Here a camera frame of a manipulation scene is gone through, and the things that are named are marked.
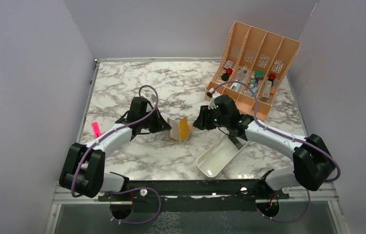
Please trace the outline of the yellow leather card holder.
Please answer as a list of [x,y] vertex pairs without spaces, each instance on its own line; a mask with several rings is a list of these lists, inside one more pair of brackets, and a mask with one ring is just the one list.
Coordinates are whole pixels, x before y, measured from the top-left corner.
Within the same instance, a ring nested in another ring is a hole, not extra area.
[[176,142],[183,142],[190,138],[190,131],[194,129],[192,124],[189,124],[188,118],[177,121],[167,118],[167,123],[171,129],[167,131],[167,139]]

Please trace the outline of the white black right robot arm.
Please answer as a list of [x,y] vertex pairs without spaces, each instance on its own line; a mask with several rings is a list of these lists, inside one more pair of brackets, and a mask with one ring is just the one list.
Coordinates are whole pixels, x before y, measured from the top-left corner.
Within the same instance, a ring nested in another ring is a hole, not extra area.
[[293,161],[292,166],[270,170],[259,179],[257,191],[263,198],[270,198],[285,187],[303,186],[317,191],[324,182],[330,181],[333,171],[340,174],[321,137],[299,136],[271,128],[253,116],[240,113],[228,95],[212,98],[209,105],[201,106],[193,126],[199,130],[226,128],[229,136],[265,145]]

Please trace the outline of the black credit card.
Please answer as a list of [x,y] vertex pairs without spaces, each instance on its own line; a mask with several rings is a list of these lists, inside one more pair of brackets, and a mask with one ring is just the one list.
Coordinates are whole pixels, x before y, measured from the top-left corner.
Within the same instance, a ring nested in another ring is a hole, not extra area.
[[228,136],[228,139],[234,144],[234,146],[238,150],[241,150],[243,148],[244,144],[242,142],[240,142],[236,137],[234,137],[234,136]]

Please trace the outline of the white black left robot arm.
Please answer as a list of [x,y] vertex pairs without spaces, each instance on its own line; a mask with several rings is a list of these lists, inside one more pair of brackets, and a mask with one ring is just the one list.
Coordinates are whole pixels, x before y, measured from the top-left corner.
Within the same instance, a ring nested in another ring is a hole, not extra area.
[[130,109],[114,126],[86,144],[73,143],[67,153],[59,185],[71,190],[73,197],[94,197],[111,192],[117,200],[129,195],[128,178],[118,173],[106,173],[105,158],[137,135],[171,130],[158,108],[144,97],[134,97]]

